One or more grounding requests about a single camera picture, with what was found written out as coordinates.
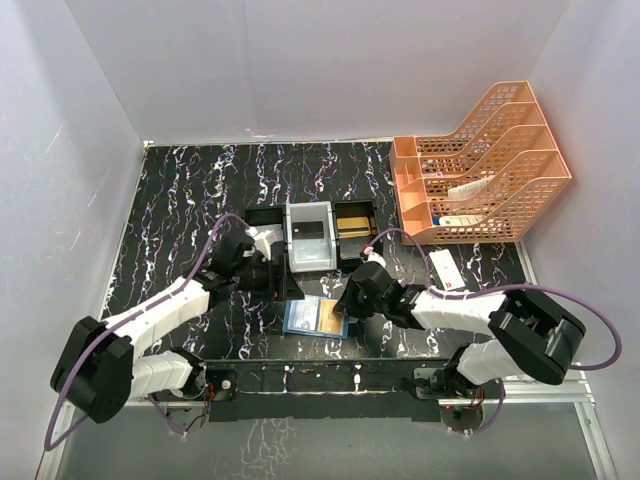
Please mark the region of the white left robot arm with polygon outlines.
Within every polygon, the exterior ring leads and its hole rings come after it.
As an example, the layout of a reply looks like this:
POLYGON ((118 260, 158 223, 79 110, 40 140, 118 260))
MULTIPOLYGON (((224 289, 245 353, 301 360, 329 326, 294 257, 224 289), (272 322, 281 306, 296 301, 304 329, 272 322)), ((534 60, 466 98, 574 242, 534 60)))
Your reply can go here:
POLYGON ((113 418, 129 400, 158 392, 184 399, 202 396, 207 376, 200 357, 179 347, 155 355, 147 350, 235 291, 283 299, 285 247, 282 234, 274 230, 228 233, 195 273, 122 314, 79 320, 52 374, 52 389, 95 423, 113 418))

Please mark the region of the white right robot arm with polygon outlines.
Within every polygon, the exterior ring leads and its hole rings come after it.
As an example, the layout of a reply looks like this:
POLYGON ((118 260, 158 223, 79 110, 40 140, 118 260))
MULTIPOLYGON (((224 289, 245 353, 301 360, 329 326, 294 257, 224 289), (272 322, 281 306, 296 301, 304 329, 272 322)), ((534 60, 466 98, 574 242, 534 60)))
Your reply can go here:
POLYGON ((404 285, 374 261, 351 274, 334 310, 358 320, 379 314, 403 329, 453 329, 487 336, 485 342, 459 347, 431 379, 431 389, 450 390, 460 397, 512 375, 559 385, 586 334, 580 320, 538 289, 449 295, 404 285))

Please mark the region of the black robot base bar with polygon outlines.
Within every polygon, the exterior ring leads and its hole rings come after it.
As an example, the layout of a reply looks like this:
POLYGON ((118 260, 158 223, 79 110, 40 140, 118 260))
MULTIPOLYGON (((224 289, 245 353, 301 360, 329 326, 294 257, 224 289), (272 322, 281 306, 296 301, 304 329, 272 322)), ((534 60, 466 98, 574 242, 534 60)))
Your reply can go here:
POLYGON ((441 419, 444 405, 469 406, 469 399, 447 398, 417 388, 413 381, 444 363, 427 359, 215 360, 206 363, 206 393, 180 399, 163 392, 157 398, 208 407, 211 422, 254 419, 409 418, 441 419))

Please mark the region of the blue card holder wallet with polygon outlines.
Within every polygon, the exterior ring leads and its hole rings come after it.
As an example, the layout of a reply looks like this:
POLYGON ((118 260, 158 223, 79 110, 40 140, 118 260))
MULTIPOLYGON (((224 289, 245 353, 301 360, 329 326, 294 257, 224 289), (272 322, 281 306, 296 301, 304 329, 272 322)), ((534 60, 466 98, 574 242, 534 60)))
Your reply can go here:
MULTIPOLYGON (((286 334, 306 335, 314 337, 323 337, 330 339, 346 339, 325 336, 317 332, 318 314, 321 299, 329 299, 318 296, 306 296, 301 300, 291 300, 287 302, 282 331, 286 334)), ((357 319, 347 317, 348 331, 349 326, 357 322, 357 319)))

